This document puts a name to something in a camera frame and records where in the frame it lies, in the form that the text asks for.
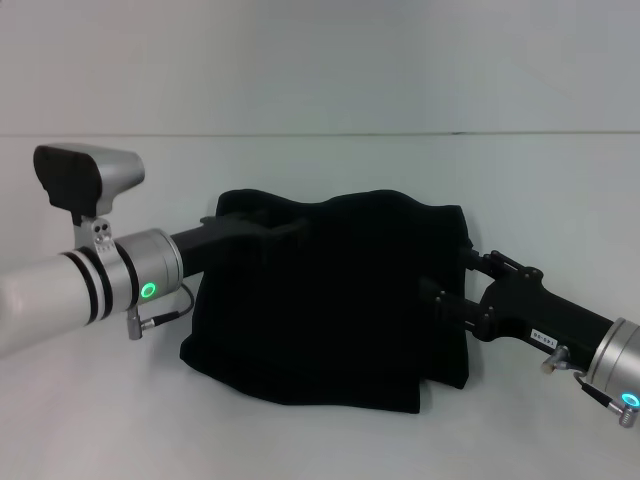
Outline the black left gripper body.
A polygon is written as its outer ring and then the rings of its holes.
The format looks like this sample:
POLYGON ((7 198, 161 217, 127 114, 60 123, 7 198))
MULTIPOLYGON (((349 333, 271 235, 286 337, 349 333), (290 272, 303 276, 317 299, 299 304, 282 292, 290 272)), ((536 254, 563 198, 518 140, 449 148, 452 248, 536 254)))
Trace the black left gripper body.
POLYGON ((207 216, 200 222, 196 228, 170 235, 181 257, 184 278, 205 271, 233 242, 264 241, 272 236, 267 227, 235 214, 207 216))

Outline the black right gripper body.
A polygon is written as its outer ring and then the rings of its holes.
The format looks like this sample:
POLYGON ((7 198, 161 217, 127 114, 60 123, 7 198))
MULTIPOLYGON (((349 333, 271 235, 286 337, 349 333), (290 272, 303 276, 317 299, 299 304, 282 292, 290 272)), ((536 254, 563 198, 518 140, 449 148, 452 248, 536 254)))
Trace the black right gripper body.
POLYGON ((569 350, 570 362, 587 369, 613 322, 545 289, 539 276, 512 273, 487 287, 481 301, 477 338, 510 337, 548 354, 569 350))

